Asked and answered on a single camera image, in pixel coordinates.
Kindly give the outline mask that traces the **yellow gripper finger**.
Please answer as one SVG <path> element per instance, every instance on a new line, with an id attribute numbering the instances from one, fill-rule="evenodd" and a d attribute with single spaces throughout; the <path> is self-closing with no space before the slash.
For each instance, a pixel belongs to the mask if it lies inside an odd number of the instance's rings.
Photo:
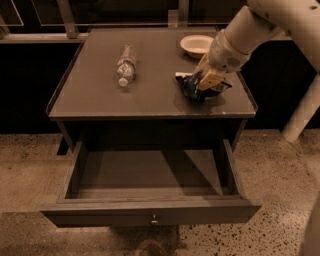
<path id="1" fill-rule="evenodd" d="M 218 85 L 223 81 L 225 74 L 225 71 L 220 71 L 214 68 L 203 70 L 200 75 L 198 89 L 204 91 Z"/>
<path id="2" fill-rule="evenodd" d="M 210 63 L 208 54 L 204 54 L 198 63 L 197 67 L 194 70 L 194 74 L 198 75 L 200 78 L 203 78 L 208 71 L 210 70 Z"/>

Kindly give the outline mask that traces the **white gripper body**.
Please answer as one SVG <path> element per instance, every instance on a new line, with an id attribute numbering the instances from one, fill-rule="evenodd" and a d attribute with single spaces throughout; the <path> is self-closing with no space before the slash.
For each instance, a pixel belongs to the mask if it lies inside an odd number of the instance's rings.
<path id="1" fill-rule="evenodd" d="M 208 52 L 210 66 L 220 71 L 240 71 L 249 59 L 249 54 L 239 52 L 228 42 L 225 30 L 217 33 Z"/>

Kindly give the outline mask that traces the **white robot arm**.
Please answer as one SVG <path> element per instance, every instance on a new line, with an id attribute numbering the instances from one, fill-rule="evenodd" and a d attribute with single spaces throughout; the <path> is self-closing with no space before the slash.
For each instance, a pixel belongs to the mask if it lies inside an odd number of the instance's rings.
<path id="1" fill-rule="evenodd" d="M 219 31 L 194 73 L 197 89 L 213 88 L 238 70 L 261 44 L 285 32 L 317 71 L 282 135 L 294 142 L 320 107 L 320 5 L 316 0 L 247 0 Z"/>

